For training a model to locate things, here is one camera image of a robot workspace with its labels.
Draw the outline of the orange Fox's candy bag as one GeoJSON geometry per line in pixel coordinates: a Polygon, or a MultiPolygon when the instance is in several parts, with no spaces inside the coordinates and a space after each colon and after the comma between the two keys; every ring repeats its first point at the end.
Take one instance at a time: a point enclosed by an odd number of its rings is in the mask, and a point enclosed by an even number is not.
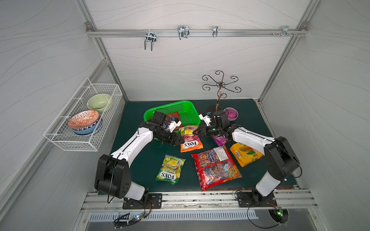
{"type": "Polygon", "coordinates": [[[181,153],[203,149],[203,143],[197,133],[194,133],[197,129],[198,126],[185,126],[180,129],[180,134],[184,139],[184,143],[180,145],[181,153]]]}

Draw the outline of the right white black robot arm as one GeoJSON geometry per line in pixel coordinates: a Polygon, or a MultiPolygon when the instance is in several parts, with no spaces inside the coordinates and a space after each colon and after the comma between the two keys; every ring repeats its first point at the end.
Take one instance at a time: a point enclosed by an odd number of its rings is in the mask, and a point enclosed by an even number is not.
{"type": "Polygon", "coordinates": [[[198,136],[221,135],[228,140],[249,146],[265,156],[267,172],[252,189],[252,198],[256,202],[267,199],[289,175],[301,168],[293,148],[282,136],[273,138],[249,131],[231,123],[226,112],[222,110],[205,112],[198,117],[204,122],[196,130],[198,136]]]}

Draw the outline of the green Fox's candy bag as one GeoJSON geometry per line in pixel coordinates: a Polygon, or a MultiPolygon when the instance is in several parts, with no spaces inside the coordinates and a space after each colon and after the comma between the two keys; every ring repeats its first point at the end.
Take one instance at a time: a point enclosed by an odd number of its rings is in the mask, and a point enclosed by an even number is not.
{"type": "Polygon", "coordinates": [[[176,185],[179,182],[185,161],[182,158],[166,155],[155,180],[176,185]]]}

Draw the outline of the red cookie bag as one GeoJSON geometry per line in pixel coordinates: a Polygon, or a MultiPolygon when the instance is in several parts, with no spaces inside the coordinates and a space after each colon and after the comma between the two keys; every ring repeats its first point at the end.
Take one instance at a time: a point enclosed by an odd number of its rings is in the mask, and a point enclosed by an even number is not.
{"type": "Polygon", "coordinates": [[[177,112],[166,115],[163,123],[164,129],[173,132],[178,131],[180,127],[182,127],[182,122],[180,121],[180,116],[177,112]]]}

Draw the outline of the green plastic basket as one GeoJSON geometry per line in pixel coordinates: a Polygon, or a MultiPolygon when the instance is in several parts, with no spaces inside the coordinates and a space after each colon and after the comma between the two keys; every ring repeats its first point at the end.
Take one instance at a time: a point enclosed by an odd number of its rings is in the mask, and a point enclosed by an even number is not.
{"type": "Polygon", "coordinates": [[[174,117],[174,114],[178,113],[179,120],[183,127],[191,125],[198,126],[201,123],[198,112],[190,101],[179,101],[150,108],[144,113],[144,121],[149,121],[151,117],[153,117],[155,111],[162,112],[166,115],[171,114],[172,117],[174,117]]]}

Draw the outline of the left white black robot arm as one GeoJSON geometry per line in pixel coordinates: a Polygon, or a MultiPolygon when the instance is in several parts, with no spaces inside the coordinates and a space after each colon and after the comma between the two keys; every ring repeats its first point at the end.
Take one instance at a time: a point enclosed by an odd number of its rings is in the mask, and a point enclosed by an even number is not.
{"type": "Polygon", "coordinates": [[[154,112],[153,117],[149,121],[143,121],[121,148],[99,158],[94,188],[108,195],[108,203],[110,203],[110,197],[146,200],[147,189],[132,181],[130,167],[142,149],[153,139],[173,146],[185,142],[182,136],[174,131],[182,125],[181,120],[172,117],[168,126],[164,126],[167,118],[168,116],[162,112],[154,112]]]}

